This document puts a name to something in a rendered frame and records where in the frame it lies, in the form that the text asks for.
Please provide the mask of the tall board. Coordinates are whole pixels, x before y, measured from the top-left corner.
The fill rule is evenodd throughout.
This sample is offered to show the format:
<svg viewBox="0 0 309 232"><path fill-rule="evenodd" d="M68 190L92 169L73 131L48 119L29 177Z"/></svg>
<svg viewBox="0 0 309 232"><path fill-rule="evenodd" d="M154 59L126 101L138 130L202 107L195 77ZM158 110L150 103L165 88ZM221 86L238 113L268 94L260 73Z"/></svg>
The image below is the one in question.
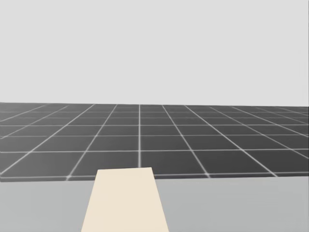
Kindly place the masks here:
<svg viewBox="0 0 309 232"><path fill-rule="evenodd" d="M98 170L81 232L169 232L153 170Z"/></svg>

